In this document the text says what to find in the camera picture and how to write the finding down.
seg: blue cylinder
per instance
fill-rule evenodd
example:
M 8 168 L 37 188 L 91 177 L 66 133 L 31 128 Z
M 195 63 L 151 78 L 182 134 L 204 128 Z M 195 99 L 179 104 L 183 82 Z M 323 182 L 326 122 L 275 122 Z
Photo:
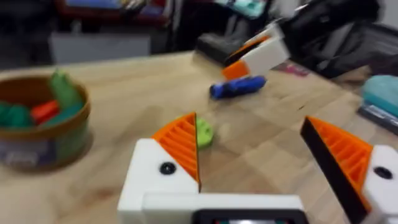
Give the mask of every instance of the blue cylinder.
M 266 84 L 266 81 L 263 76 L 256 76 L 237 78 L 226 83 L 214 84 L 210 87 L 210 96 L 218 100 L 255 93 Z

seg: wooden tabletop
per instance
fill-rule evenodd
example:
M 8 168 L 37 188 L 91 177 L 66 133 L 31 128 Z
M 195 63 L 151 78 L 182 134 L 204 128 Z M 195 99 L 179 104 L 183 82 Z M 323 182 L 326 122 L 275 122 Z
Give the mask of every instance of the wooden tabletop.
M 344 223 L 326 178 L 299 135 L 310 114 L 371 144 L 397 138 L 356 115 L 361 99 L 316 75 L 269 72 L 256 94 L 211 101 L 220 69 L 192 53 L 63 67 L 91 96 L 93 143 L 64 169 L 26 174 L 0 167 L 0 223 L 117 223 L 134 143 L 196 111 L 216 133 L 200 151 L 204 192 L 298 194 L 311 223 Z M 52 72 L 36 68 L 0 77 Z

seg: brown bowl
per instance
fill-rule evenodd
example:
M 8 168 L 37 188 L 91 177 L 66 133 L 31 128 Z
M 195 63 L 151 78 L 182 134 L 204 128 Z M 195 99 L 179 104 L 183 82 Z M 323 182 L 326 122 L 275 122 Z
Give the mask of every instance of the brown bowl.
M 0 101 L 31 108 L 54 100 L 49 78 L 38 75 L 1 80 Z M 0 128 L 0 162 L 22 169 L 51 168 L 71 162 L 83 152 L 90 102 L 85 87 L 74 84 L 84 106 L 71 118 L 49 127 Z

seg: green toy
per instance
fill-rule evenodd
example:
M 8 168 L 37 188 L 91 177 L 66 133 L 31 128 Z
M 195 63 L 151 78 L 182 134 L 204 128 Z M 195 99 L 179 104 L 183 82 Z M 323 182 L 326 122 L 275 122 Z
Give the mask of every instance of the green toy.
M 83 100 L 67 73 L 56 70 L 51 76 L 49 85 L 61 110 L 82 104 Z
M 28 128 L 34 120 L 26 106 L 0 103 L 0 126 L 5 128 Z
M 198 148 L 203 149 L 211 144 L 213 140 L 213 129 L 204 119 L 197 118 L 196 122 Z
M 68 109 L 62 110 L 61 113 L 56 115 L 55 117 L 49 119 L 48 121 L 41 124 L 42 126 L 51 126 L 62 121 L 65 121 L 68 118 L 71 118 L 73 115 L 77 114 L 83 107 L 83 103 L 77 103 Z

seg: black screw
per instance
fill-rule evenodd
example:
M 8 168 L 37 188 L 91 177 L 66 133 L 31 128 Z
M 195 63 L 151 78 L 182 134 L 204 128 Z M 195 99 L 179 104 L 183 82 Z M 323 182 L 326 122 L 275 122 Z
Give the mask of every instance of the black screw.
M 389 169 L 384 168 L 384 167 L 376 167 L 373 169 L 373 172 L 375 172 L 379 177 L 387 180 L 392 179 L 392 172 L 389 171 Z
M 176 170 L 176 166 L 172 162 L 164 162 L 162 165 L 160 165 L 160 172 L 163 175 L 171 175 L 174 174 Z

